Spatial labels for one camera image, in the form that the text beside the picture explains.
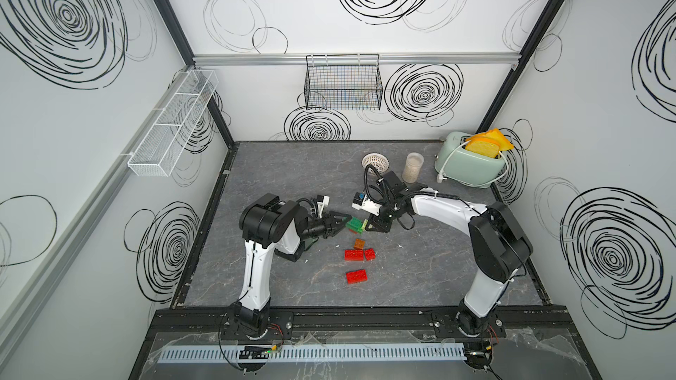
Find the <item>green lego brick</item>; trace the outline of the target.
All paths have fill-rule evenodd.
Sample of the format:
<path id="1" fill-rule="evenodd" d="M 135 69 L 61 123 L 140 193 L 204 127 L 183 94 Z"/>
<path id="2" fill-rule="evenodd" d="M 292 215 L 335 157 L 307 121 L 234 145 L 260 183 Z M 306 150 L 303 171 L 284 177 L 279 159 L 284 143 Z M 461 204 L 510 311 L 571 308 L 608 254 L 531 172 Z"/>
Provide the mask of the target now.
<path id="1" fill-rule="evenodd" d="M 361 229 L 362 223 L 364 220 L 352 217 L 350 221 L 346 223 L 346 228 L 355 234 L 361 234 L 364 230 Z"/>

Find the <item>red long lego brick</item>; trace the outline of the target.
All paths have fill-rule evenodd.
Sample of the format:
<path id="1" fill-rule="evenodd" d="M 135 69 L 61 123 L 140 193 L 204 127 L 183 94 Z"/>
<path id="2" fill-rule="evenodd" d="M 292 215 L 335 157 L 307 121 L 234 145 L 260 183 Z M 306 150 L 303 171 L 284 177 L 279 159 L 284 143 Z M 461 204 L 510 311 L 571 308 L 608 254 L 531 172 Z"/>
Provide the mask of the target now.
<path id="1" fill-rule="evenodd" d="M 346 249 L 344 251 L 346 261 L 364 261 L 364 251 L 360 249 Z"/>

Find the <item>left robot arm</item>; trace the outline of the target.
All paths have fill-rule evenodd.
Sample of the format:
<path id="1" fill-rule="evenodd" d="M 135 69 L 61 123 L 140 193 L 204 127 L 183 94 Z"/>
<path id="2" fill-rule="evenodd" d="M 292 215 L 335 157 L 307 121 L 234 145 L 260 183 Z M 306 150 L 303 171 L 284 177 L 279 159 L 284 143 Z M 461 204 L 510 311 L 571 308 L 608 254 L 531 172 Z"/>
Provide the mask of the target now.
<path id="1" fill-rule="evenodd" d="M 246 248 L 246 267 L 239 298 L 231 305 L 234 325 L 254 338 L 269 325 L 270 276 L 273 258 L 296 262 L 319 240 L 336 236 L 352 216 L 325 211 L 317 200 L 283 201 L 262 195 L 240 215 L 239 228 Z"/>

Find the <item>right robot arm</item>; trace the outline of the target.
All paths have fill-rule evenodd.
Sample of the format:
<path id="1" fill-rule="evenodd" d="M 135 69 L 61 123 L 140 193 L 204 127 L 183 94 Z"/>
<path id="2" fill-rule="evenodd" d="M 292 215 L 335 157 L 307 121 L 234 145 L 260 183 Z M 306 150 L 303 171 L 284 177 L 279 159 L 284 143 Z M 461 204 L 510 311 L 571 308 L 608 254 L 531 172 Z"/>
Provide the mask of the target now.
<path id="1" fill-rule="evenodd" d="M 374 165 L 364 167 L 364 191 L 355 194 L 352 207 L 369 214 L 364 227 L 368 232 L 387 233 L 403 216 L 422 216 L 470 239 L 477 272 L 459 303 L 455 323 L 471 338 L 489 329 L 489 319 L 509 283 L 519 270 L 526 270 L 533 254 L 531 241 L 503 202 L 468 202 L 424 184 L 407 184 L 392 171 L 380 173 Z"/>

